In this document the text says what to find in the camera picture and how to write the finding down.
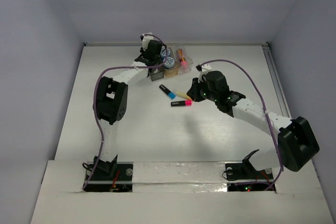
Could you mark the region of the blue white round jar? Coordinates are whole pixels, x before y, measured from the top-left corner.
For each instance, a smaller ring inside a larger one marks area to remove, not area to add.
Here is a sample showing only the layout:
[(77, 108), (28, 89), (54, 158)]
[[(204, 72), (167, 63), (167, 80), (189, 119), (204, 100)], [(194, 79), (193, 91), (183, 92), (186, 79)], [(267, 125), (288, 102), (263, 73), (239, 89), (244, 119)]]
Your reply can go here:
[(164, 62), (164, 68), (165, 69), (172, 69), (175, 66), (175, 60), (172, 57), (167, 57)]

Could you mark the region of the black blue highlighter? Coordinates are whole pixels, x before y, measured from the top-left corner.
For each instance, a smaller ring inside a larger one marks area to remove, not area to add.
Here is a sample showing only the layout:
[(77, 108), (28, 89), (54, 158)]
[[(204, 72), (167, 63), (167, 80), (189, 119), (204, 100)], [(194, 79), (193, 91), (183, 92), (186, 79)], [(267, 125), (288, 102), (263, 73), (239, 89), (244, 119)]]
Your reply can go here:
[(166, 86), (164, 85), (159, 85), (159, 88), (160, 90), (162, 90), (170, 99), (175, 99), (176, 95), (171, 91), (169, 90)]

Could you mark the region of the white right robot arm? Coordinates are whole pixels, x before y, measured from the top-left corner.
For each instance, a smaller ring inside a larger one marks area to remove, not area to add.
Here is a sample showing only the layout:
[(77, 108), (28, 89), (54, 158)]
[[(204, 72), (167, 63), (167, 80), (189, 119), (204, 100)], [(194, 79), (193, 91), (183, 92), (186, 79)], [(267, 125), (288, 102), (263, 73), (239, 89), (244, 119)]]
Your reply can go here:
[(195, 102), (210, 100), (219, 111), (270, 135), (280, 168), (297, 172), (320, 151), (307, 119), (301, 116), (292, 119), (258, 106), (242, 93), (231, 90), (220, 71), (193, 78), (187, 94)]

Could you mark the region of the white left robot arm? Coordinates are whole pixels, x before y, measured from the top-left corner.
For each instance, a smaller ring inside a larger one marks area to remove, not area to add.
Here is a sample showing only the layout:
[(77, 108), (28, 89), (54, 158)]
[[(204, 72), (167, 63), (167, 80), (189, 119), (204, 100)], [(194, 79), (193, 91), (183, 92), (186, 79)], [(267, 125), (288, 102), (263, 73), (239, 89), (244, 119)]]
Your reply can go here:
[(132, 65), (120, 67), (121, 73), (112, 78), (105, 75), (110, 69), (104, 70), (94, 89), (93, 111), (101, 144), (92, 171), (104, 179), (111, 179), (116, 174), (117, 154), (113, 153), (111, 130), (125, 115), (128, 89), (146, 78), (157, 80), (187, 73), (193, 64), (183, 46), (169, 47), (150, 33), (142, 34), (141, 41), (140, 54)]

